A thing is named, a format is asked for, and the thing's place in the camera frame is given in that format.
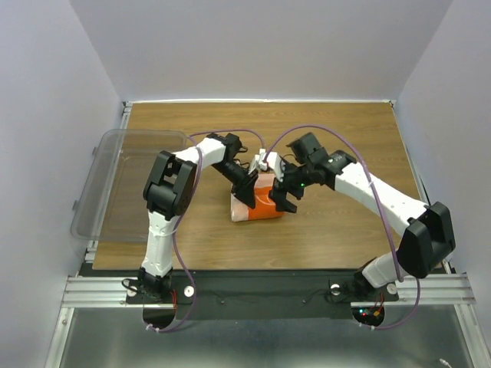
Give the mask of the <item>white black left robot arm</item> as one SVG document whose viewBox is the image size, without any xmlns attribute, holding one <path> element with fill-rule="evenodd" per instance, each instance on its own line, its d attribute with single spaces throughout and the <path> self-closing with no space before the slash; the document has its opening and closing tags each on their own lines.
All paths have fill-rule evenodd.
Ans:
<svg viewBox="0 0 491 368">
<path fill-rule="evenodd" d="M 149 228 L 147 249 L 138 272 L 139 289 L 152 301 L 165 301 L 170 296 L 174 235 L 204 169 L 211 166 L 218 171 L 231 183 L 232 195 L 249 208 L 255 208 L 259 173 L 236 162 L 236 154 L 242 151 L 237 135 L 210 133 L 193 147 L 158 153 L 143 188 Z"/>
</svg>

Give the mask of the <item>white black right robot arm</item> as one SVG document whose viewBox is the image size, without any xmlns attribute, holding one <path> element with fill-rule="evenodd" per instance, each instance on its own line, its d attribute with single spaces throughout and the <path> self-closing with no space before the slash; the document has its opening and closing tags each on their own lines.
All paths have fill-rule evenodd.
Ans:
<svg viewBox="0 0 491 368">
<path fill-rule="evenodd" d="M 441 202 L 429 205 L 403 194 L 372 175 L 357 153 L 328 153 L 313 133 L 288 146 L 294 163 L 271 149 L 259 157 L 260 168 L 275 175 L 269 198 L 277 211 L 296 212 L 287 196 L 301 199 L 306 187 L 318 184 L 361 203 L 383 222 L 390 251 L 355 272 L 353 290 L 358 297 L 370 299 L 406 276 L 425 278 L 455 250 L 450 210 Z"/>
</svg>

